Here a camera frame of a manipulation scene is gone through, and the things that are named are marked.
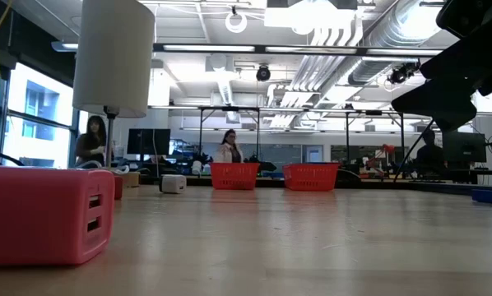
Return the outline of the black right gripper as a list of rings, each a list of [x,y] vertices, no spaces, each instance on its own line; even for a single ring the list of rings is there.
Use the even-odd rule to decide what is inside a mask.
[[[445,49],[421,67],[428,79],[392,101],[400,113],[433,118],[442,132],[457,130],[476,116],[471,95],[492,93],[492,24]]]

